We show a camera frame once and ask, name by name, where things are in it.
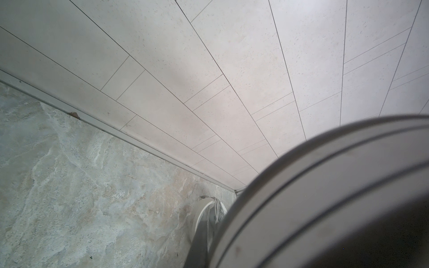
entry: marbled stone wall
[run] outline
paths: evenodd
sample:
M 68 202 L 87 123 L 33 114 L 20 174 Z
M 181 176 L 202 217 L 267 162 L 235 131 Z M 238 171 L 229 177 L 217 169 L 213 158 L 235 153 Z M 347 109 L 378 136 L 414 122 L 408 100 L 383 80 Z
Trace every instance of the marbled stone wall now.
M 0 267 L 181 267 L 235 194 L 0 83 Z

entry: blurry foreground object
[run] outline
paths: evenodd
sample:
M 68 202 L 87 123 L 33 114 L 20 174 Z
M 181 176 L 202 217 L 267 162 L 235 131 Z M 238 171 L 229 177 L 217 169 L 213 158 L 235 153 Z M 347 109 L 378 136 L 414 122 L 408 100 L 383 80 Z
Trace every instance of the blurry foreground object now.
M 208 253 L 188 260 L 209 268 L 428 267 L 428 201 L 429 117 L 366 120 L 273 163 L 228 211 Z

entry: white trim strip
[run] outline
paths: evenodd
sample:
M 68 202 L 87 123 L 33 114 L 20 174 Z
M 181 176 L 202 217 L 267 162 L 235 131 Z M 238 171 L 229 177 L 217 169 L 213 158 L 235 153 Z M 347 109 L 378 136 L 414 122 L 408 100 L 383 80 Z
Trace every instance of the white trim strip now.
M 154 149 L 154 148 L 152 148 L 152 147 L 150 147 L 150 146 L 148 146 L 142 142 L 139 142 L 138 140 L 136 140 L 134 138 L 131 138 L 130 136 L 120 132 L 119 130 L 114 129 L 113 127 L 101 122 L 100 120 L 95 119 L 94 117 L 92 117 L 92 116 L 90 116 L 90 115 L 66 104 L 65 102 L 60 101 L 59 99 L 52 97 L 51 95 L 46 94 L 45 92 L 25 83 L 24 81 L 19 80 L 18 78 L 14 77 L 14 76 L 12 76 L 12 75 L 10 75 L 10 74 L 2 71 L 2 70 L 0 70 L 0 81 L 2 81 L 3 83 L 5 83 L 9 86 L 14 87 L 15 89 L 17 89 L 17 90 L 19 90 L 19 91 L 21 91 L 27 95 L 30 95 L 30 96 L 38 99 L 41 102 L 44 102 L 44 103 L 46 103 L 46 104 L 48 104 L 54 108 L 57 108 L 58 110 L 61 110 L 65 113 L 77 112 L 78 116 L 80 117 L 80 120 L 98 128 L 98 129 L 101 129 L 101 130 L 109 133 L 110 135 L 115 136 L 116 138 L 119 138 L 123 141 L 126 141 L 126 142 L 128 142 L 128 143 L 130 143 L 130 144 L 132 144 L 132 145 L 134 145 L 134 146 L 136 146 L 136 147 L 138 147 L 138 148 L 140 148 L 140 149 L 142 149 L 142 150 L 144 150 L 150 154 L 153 154 L 153 155 L 155 155 L 155 156 L 157 156 L 157 157 L 159 157 L 159 158 L 161 158 L 167 162 L 170 162 L 173 165 L 178 166 L 179 168 L 187 170 L 192 174 L 200 176 L 200 177 L 202 177 L 202 178 L 204 178 L 204 179 L 206 179 L 206 180 L 208 180 L 208 181 L 210 181 L 216 185 L 219 185 L 220 187 L 222 187 L 226 190 L 229 190 L 229 191 L 235 193 L 235 191 L 233 189 L 229 188 L 228 186 L 225 186 L 222 183 L 208 177 L 207 175 L 205 175 L 201 172 L 198 172 L 197 170 L 177 161 L 176 159 L 173 159 L 173 158 L 169 157 L 168 155 L 163 154 L 160 151 L 158 151 L 158 150 L 156 150 L 156 149 Z

